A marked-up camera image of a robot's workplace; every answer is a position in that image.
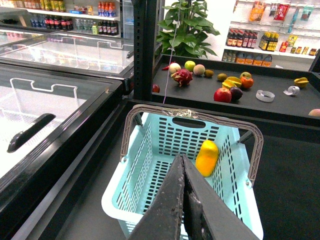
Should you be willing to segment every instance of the chest freezer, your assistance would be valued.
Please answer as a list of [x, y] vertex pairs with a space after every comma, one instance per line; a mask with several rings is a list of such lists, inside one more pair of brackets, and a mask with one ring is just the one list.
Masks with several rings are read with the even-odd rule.
[[0, 62], [38, 69], [121, 80], [133, 89], [134, 43], [131, 40], [53, 32], [27, 39], [0, 55]]
[[118, 80], [0, 65], [3, 234], [42, 199], [121, 97]]

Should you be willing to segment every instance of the white wall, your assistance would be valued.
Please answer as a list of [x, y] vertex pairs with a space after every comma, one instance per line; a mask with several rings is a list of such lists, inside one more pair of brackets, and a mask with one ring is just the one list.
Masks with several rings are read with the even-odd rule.
[[[165, 0], [165, 5], [170, 6], [176, 0]], [[214, 36], [210, 34], [206, 42], [211, 44], [211, 49], [217, 54], [217, 56], [207, 53], [209, 60], [221, 61], [224, 53], [223, 46], [226, 43], [227, 34], [230, 26], [230, 20], [232, 18], [235, 0], [207, 0], [207, 19], [213, 23], [213, 27], [220, 32], [220, 35]]]

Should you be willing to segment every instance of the green leaves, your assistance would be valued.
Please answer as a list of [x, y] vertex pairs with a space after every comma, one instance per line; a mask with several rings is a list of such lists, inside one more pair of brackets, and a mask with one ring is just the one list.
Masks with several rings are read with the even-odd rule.
[[220, 34], [214, 29], [213, 23], [206, 19], [208, 6], [205, 0], [192, 0], [190, 5], [185, 0], [178, 0], [171, 6], [163, 8], [168, 11], [164, 20], [159, 21], [158, 25], [164, 31], [159, 32], [156, 40], [162, 43], [164, 54], [170, 53], [173, 48], [173, 53], [177, 56], [207, 58], [207, 53], [216, 56], [211, 44], [204, 42], [209, 34], [214, 36]]

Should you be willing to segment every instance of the freezer handle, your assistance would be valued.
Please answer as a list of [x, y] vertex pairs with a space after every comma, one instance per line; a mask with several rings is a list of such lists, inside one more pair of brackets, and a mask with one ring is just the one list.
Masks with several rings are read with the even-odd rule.
[[45, 113], [39, 116], [36, 120], [31, 122], [31, 127], [21, 132], [18, 132], [11, 139], [7, 152], [13, 153], [18, 150], [29, 139], [36, 135], [41, 129], [43, 129], [48, 123], [50, 123], [56, 116], [51, 113]]

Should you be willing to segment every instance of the black metal post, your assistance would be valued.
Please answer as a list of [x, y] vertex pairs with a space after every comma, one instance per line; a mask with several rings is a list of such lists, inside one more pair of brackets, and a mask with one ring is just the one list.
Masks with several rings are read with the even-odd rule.
[[134, 99], [151, 101], [158, 0], [131, 0], [134, 16]]

